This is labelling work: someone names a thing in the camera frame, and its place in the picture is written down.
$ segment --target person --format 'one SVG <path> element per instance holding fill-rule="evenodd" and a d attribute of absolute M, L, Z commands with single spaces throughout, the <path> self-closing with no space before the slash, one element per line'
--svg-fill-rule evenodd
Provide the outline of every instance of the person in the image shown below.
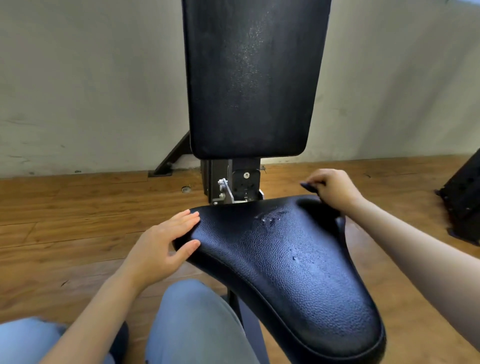
<path fill-rule="evenodd" d="M 324 202 L 369 233 L 424 297 L 466 340 L 480 349 L 478 259 L 369 202 L 342 170 L 317 170 L 307 183 L 317 187 Z M 0 362 L 113 363 L 109 347 L 123 327 L 132 302 L 147 286 L 175 272 L 198 248 L 199 241 L 190 241 L 174 255 L 168 254 L 169 243 L 199 221 L 198 213 L 186 210 L 143 233 L 122 266 L 66 331 L 35 319 L 0 325 Z M 25 320 L 34 321 L 26 325 Z M 28 348 L 25 347 L 27 330 Z M 199 281 L 185 280 L 171 285 L 152 325 L 145 362 L 226 361 L 258 363 L 235 313 Z"/>

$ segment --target black shoe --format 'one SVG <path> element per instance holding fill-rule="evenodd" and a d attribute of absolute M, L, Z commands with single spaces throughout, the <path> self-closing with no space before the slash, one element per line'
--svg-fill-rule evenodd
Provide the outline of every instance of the black shoe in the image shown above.
<path fill-rule="evenodd" d="M 113 341 L 112 346 L 110 347 L 109 353 L 113 356 L 115 364 L 121 364 L 125 358 L 128 348 L 128 325 L 124 321 L 118 331 L 115 340 Z"/>

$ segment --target seat pad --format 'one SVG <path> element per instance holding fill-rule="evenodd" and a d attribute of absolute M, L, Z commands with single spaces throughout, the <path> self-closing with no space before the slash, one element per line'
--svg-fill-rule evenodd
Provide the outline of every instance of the seat pad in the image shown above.
<path fill-rule="evenodd" d="M 317 196 L 203 206 L 174 241 L 235 292 L 293 363 L 378 363 L 386 336 L 348 254 L 345 219 Z"/>

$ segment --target leg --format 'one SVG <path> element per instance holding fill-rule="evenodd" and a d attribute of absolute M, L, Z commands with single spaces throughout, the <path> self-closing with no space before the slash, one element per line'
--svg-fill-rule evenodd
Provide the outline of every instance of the leg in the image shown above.
<path fill-rule="evenodd" d="M 65 327 L 36 317 L 0 325 L 0 363 L 35 364 L 60 339 Z M 104 364 L 113 364 L 110 354 Z"/>
<path fill-rule="evenodd" d="M 189 279 L 165 292 L 145 351 L 148 364 L 257 364 L 230 306 Z"/>

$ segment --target hand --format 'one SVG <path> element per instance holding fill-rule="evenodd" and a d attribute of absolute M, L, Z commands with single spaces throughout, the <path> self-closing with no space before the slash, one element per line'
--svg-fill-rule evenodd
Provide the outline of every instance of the hand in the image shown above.
<path fill-rule="evenodd" d="M 191 240 L 174 255 L 168 253 L 169 244 L 188 233 L 199 221 L 198 211 L 191 214 L 190 210 L 185 210 L 152 226 L 140 236 L 117 273 L 130 280 L 138 293 L 170 276 L 200 246 L 200 242 Z"/>
<path fill-rule="evenodd" d="M 316 170 L 306 182 L 317 187 L 324 202 L 345 214 L 356 202 L 365 200 L 344 170 Z"/>

